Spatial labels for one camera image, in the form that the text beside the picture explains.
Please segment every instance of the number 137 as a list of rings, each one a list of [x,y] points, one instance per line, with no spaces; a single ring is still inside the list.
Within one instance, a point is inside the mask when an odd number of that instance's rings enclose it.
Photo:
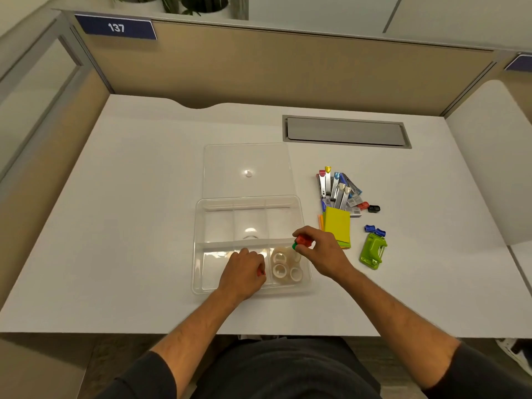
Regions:
[[[111,31],[113,32],[123,32],[124,31],[124,25],[122,24],[108,24],[111,28]]]

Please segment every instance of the sticky notes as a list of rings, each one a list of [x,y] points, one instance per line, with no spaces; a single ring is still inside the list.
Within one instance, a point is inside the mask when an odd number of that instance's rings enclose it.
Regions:
[[[327,207],[323,214],[323,230],[331,232],[344,249],[351,247],[350,223],[349,212],[345,210]]]

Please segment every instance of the desk number sign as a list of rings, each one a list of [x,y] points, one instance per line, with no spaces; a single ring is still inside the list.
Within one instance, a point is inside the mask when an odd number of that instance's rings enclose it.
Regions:
[[[83,32],[88,35],[157,40],[152,21],[76,14]]]

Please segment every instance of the forearm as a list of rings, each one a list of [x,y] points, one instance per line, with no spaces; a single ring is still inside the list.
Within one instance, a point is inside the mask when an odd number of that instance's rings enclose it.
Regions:
[[[460,342],[416,314],[352,266],[337,282],[353,297],[421,388],[434,386]]]
[[[152,348],[172,371],[178,397],[190,382],[216,332],[238,304],[236,298],[219,290],[214,291],[198,309]]]

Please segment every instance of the potted plant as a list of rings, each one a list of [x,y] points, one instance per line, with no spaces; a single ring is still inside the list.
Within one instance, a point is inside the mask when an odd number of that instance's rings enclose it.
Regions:
[[[177,14],[174,0],[113,0],[115,6],[123,9],[131,9],[137,12],[170,12]]]
[[[209,18],[232,18],[229,0],[179,0],[179,13]]]

